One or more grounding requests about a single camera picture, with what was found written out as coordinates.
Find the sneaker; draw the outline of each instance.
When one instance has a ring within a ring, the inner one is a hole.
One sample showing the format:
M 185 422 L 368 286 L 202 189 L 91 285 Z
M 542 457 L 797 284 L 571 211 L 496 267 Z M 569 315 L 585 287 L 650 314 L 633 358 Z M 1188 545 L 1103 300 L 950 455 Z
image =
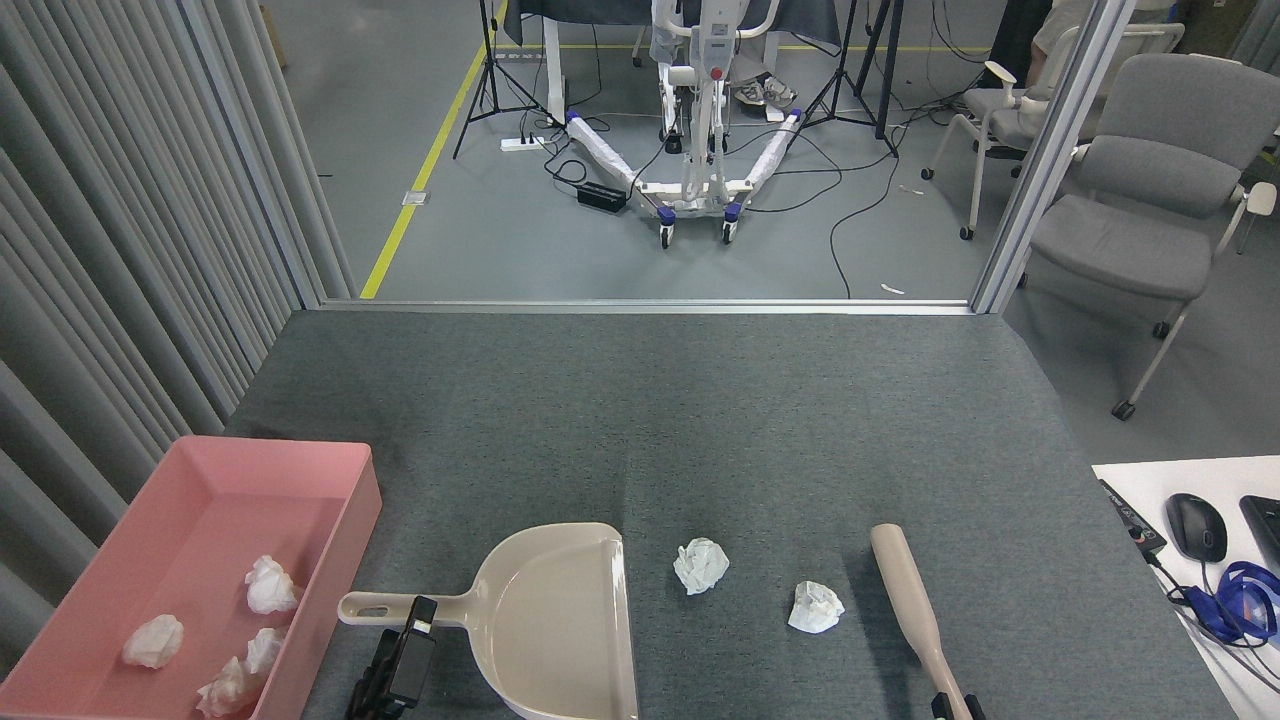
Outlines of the sneaker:
M 764 108 L 764 86 L 760 78 L 751 78 L 733 87 L 733 97 L 750 108 Z
M 774 76 L 765 73 L 755 79 L 760 85 L 764 101 L 778 110 L 786 110 L 796 101 L 796 91 L 787 87 L 786 83 Z

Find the power strip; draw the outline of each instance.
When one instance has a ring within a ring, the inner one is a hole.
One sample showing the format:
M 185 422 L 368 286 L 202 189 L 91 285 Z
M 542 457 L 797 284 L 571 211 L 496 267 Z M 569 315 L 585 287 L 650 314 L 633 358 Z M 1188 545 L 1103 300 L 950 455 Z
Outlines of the power strip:
M 539 150 L 547 145 L 545 137 L 508 137 L 502 141 L 503 152 L 515 152 L 517 150 Z

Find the dustpan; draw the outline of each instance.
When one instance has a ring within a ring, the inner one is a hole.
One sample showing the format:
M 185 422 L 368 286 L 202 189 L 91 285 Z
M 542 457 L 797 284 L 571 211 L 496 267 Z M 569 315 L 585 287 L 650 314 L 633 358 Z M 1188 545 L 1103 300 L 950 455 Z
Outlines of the dustpan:
M 403 626 L 413 594 L 351 592 L 349 625 Z M 602 523 L 521 530 L 460 596 L 428 594 L 434 625 L 463 628 L 485 680 L 529 720 L 637 716 L 622 536 Z

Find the gray carpet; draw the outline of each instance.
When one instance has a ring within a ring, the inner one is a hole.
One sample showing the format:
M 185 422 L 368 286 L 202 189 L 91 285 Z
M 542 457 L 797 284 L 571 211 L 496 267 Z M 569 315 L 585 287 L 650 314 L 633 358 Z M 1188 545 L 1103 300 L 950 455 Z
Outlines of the gray carpet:
M 617 527 L 644 717 L 928 717 L 882 521 L 991 717 L 1230 716 L 1000 318 L 301 313 L 228 433 L 374 447 L 361 589 L 462 592 L 522 528 Z M 732 566 L 686 597 L 698 536 Z M 803 579 L 849 609 L 824 634 L 786 625 Z M 512 717 L 442 635 L 411 716 Z M 376 641 L 337 629 L 307 717 Z

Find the crumpled paper ball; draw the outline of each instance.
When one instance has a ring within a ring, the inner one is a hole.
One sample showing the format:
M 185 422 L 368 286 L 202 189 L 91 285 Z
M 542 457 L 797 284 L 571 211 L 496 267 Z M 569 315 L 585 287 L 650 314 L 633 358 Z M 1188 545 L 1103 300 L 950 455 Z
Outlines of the crumpled paper ball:
M 257 700 L 265 684 L 265 675 L 246 673 L 239 657 L 232 657 L 212 683 L 196 691 L 200 693 L 196 710 L 204 712 L 205 717 L 230 715 Z
M 827 585 L 804 580 L 796 585 L 796 603 L 791 607 L 787 625 L 806 633 L 820 633 L 840 621 L 845 606 L 836 591 Z
M 152 670 L 164 667 L 182 647 L 182 623 L 173 615 L 156 615 L 143 623 L 120 651 L 125 665 L 142 665 Z
M 707 538 L 694 538 L 677 551 L 676 577 L 685 584 L 687 594 L 698 594 L 716 587 L 728 570 L 724 548 Z
M 253 569 L 244 575 L 244 584 L 248 585 L 248 609 L 259 615 L 298 606 L 293 579 L 270 555 L 253 561 Z
M 280 655 L 280 646 L 284 644 L 284 634 L 275 628 L 262 628 L 248 641 L 244 651 L 244 671 L 251 675 L 266 676 L 275 665 L 275 656 Z

